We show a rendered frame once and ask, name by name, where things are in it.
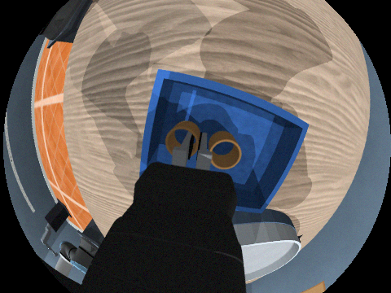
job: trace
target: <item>orange ring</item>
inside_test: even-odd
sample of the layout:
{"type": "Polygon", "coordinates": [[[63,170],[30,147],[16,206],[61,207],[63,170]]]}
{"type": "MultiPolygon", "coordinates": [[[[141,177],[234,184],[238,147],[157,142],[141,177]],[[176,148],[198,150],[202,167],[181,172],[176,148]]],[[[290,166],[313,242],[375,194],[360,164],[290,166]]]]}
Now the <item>orange ring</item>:
{"type": "Polygon", "coordinates": [[[193,143],[193,150],[191,152],[191,156],[194,155],[198,151],[198,144],[200,143],[200,129],[198,126],[191,122],[191,121],[182,121],[176,124],[168,133],[167,136],[165,137],[165,146],[167,147],[167,150],[169,153],[172,155],[173,154],[173,149],[175,147],[180,147],[181,144],[177,141],[175,138],[175,131],[177,130],[187,130],[193,134],[195,138],[195,142],[193,143]]]}
{"type": "Polygon", "coordinates": [[[234,136],[227,131],[219,131],[212,135],[209,139],[209,151],[212,152],[212,165],[223,170],[235,167],[242,158],[240,146],[234,136]],[[222,142],[230,142],[234,145],[232,150],[226,155],[218,155],[213,152],[213,148],[222,142]]]}

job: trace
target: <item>wooden ring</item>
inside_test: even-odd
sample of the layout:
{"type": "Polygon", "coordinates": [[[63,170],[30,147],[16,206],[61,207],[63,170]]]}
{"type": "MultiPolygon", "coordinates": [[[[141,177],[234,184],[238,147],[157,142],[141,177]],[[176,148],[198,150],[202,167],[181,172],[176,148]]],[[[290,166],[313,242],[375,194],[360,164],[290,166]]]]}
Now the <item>wooden ring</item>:
{"type": "Polygon", "coordinates": [[[198,126],[191,121],[182,121],[176,124],[165,137],[165,146],[167,150],[172,155],[175,147],[180,147],[181,144],[177,141],[175,137],[175,131],[177,130],[187,130],[194,136],[193,150],[191,151],[191,156],[194,155],[198,151],[198,144],[200,143],[200,129],[198,126]]]}
{"type": "Polygon", "coordinates": [[[209,139],[209,151],[212,152],[212,165],[223,170],[235,167],[242,158],[240,146],[234,136],[227,131],[219,131],[212,135],[209,139]],[[226,155],[218,155],[213,152],[213,148],[222,142],[230,142],[234,145],[232,150],[226,155]]]}

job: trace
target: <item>wood grain surface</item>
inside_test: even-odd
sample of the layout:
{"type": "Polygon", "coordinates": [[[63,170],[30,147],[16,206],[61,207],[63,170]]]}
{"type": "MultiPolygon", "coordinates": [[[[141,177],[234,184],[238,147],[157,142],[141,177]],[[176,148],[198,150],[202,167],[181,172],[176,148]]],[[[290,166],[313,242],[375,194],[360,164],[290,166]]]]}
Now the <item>wood grain surface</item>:
{"type": "Polygon", "coordinates": [[[310,125],[268,206],[291,217],[305,247],[345,197],[367,139],[367,66],[343,18],[324,0],[94,2],[69,56],[64,130],[103,235],[133,203],[158,69],[235,87],[310,125]]]}

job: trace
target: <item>brown ring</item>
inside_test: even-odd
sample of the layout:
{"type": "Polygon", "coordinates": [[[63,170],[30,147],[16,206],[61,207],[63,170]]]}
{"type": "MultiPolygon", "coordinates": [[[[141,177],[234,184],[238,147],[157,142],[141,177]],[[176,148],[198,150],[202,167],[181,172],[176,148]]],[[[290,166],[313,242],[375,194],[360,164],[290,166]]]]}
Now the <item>brown ring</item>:
{"type": "Polygon", "coordinates": [[[240,146],[234,136],[227,131],[219,131],[212,135],[209,139],[209,151],[212,152],[212,165],[223,170],[235,167],[242,158],[240,146]],[[230,142],[234,145],[232,150],[226,155],[218,155],[213,152],[213,148],[222,142],[230,142]]]}
{"type": "Polygon", "coordinates": [[[173,149],[175,147],[180,147],[181,144],[177,141],[175,138],[175,131],[177,130],[187,130],[191,132],[194,136],[194,143],[193,143],[193,150],[191,152],[191,156],[194,155],[198,151],[198,144],[200,143],[200,129],[198,126],[191,122],[191,121],[182,121],[176,124],[168,133],[167,136],[165,137],[165,146],[167,147],[167,150],[169,153],[172,155],[173,154],[173,149]]]}

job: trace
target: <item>blue tray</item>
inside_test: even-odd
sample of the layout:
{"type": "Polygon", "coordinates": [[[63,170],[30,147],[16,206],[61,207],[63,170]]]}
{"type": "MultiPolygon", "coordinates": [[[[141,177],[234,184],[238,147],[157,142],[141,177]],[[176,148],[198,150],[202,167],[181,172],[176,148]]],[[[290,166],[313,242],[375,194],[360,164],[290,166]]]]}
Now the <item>blue tray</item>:
{"type": "MultiPolygon", "coordinates": [[[[215,81],[158,70],[149,103],[141,153],[140,176],[154,162],[171,164],[165,146],[167,133],[179,122],[194,122],[210,137],[231,133],[242,150],[240,162],[221,170],[231,175],[238,198],[237,211],[262,213],[283,183],[303,143],[308,124],[251,94],[215,81]]],[[[177,131],[181,142],[186,131],[177,131]]],[[[213,151],[226,154],[225,142],[213,151]]],[[[196,167],[196,155],[187,161],[196,167]]]]}

